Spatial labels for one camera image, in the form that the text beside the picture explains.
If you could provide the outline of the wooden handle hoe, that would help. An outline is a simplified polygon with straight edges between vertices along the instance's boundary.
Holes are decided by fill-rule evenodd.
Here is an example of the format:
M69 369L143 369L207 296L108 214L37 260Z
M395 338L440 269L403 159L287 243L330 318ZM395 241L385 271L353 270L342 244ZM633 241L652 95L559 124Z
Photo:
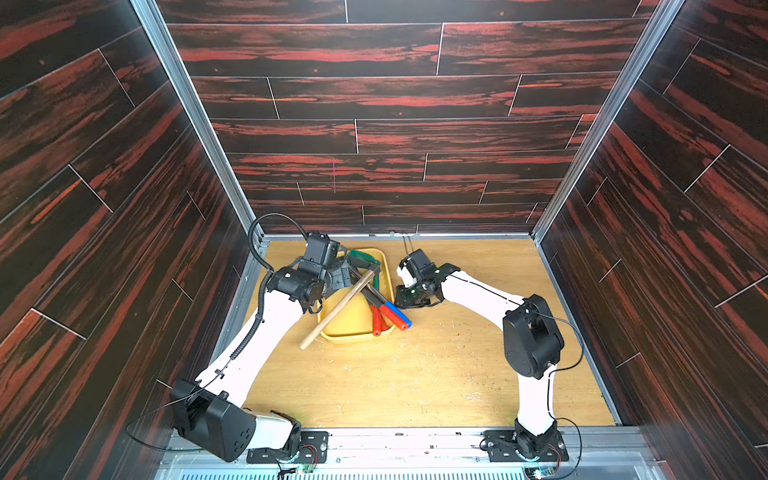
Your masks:
M334 308L324 317L324 319L317 324L317 326L299 343L301 350L306 350L313 341L321 334L321 332L336 318L336 316L346 307L346 305L363 290L368 283L378 274L380 268L375 266L373 269L368 270L342 297L342 299L334 306Z

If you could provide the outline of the yellow plastic storage tray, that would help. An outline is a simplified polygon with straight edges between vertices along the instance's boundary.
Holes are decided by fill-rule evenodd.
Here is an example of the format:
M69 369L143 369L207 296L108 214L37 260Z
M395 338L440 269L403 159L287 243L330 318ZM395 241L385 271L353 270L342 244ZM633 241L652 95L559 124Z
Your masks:
M373 247L355 247L355 250L371 255L381 263L378 290L387 300L393 301L395 299L394 286L384 252ZM362 294L357 294L326 326L321 332L321 337L334 344L352 344L384 339L398 330L387 318L384 320L387 328L379 336L375 336L373 334L373 314L369 303Z

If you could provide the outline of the green hoe red grip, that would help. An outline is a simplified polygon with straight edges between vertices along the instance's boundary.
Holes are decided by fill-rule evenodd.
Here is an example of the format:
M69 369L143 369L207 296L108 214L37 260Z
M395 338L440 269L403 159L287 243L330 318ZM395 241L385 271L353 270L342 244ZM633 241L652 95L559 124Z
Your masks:
M372 334L375 337L379 337L387 329L386 321L380 311L380 307L382 306L381 299L375 294L379 288L380 262L367 253L358 250L350 250L348 252L348 263L350 278L355 282L362 278L362 274L359 271L360 268L367 271L371 268L375 270L373 286L364 287L361 290L361 293L368 302L372 313Z

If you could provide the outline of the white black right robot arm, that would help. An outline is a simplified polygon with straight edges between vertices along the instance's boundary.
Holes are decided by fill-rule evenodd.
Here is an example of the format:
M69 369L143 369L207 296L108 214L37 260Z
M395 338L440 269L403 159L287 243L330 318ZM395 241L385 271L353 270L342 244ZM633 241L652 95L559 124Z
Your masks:
M501 291L449 263L436 266L421 249L400 262L397 275L403 281L396 290L399 309L425 308L433 299L449 301L501 329L506 361L518 375L515 450L525 460L541 458L558 434L553 383L565 346L546 300Z

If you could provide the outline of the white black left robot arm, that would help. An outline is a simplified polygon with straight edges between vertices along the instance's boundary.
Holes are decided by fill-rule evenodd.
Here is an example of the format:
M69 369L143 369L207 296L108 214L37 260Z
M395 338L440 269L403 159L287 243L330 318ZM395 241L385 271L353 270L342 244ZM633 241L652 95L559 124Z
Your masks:
M345 248L326 234L306 235L306 251L265 276L259 306L232 342L192 381L170 394L178 434L225 462L248 449L298 450L300 423L286 414L243 409L250 388L282 338L315 304L351 284Z

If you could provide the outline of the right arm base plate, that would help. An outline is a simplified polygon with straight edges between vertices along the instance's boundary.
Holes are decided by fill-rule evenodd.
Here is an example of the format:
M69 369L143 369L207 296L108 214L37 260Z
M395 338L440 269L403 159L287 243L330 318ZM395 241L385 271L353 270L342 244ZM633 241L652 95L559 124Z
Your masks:
M491 462L550 462L569 460L561 433L555 428L541 435L525 429L486 430L482 433L480 449Z

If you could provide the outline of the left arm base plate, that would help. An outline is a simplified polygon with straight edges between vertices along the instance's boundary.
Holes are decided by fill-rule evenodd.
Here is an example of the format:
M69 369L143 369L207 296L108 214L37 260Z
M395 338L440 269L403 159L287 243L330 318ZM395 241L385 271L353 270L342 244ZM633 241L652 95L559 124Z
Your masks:
M247 451L248 464L324 464L329 450L328 431L301 430L281 449L255 448Z

